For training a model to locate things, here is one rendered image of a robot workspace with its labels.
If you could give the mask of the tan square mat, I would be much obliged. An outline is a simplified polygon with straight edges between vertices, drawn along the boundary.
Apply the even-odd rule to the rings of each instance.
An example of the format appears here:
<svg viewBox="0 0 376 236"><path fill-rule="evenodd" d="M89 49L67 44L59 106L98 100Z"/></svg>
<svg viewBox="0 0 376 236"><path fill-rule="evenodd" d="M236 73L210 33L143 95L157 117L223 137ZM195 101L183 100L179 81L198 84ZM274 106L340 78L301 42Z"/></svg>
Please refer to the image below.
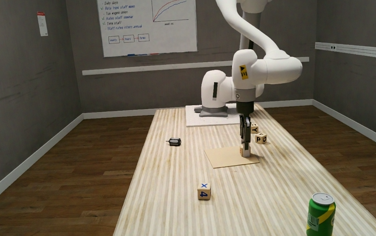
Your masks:
<svg viewBox="0 0 376 236"><path fill-rule="evenodd" d="M213 169L260 163L252 153L249 157L241 156L239 146L205 149L204 151Z"/></svg>

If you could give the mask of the green drink can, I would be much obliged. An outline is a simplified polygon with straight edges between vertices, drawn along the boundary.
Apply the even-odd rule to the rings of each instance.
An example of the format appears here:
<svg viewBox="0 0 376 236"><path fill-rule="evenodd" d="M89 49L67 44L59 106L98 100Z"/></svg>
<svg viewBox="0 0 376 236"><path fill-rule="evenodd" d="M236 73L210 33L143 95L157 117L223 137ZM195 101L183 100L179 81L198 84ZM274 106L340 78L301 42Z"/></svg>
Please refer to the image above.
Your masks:
<svg viewBox="0 0 376 236"><path fill-rule="evenodd" d="M336 203L325 193L316 193L309 200L307 236L332 236Z"/></svg>

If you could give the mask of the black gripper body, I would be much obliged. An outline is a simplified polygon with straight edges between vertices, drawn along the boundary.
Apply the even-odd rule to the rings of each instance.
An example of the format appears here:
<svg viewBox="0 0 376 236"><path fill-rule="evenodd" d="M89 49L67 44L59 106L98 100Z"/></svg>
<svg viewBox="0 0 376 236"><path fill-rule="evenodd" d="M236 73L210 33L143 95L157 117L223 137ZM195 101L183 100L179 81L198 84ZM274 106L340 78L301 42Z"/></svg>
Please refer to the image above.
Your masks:
<svg viewBox="0 0 376 236"><path fill-rule="evenodd" d="M236 101L236 112L243 117L243 125L245 125L246 117L249 119L249 114L254 112L254 101L248 103L241 103Z"/></svg>

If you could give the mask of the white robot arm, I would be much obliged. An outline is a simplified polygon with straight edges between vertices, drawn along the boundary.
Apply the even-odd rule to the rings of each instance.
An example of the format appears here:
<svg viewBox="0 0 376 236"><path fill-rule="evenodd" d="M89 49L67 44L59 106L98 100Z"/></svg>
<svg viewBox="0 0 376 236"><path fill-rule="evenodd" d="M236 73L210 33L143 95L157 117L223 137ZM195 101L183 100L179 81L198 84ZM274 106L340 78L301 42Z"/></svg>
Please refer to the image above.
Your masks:
<svg viewBox="0 0 376 236"><path fill-rule="evenodd" d="M293 82L302 73L302 63L290 57L267 35L259 31L261 12L272 0L215 0L225 20L241 33L239 51L234 54L232 77L220 70L208 71L202 81L202 106L194 108L199 117L228 117L226 103L248 103L259 97L264 84ZM241 4L242 18L236 11ZM266 55L257 59L259 45Z"/></svg>

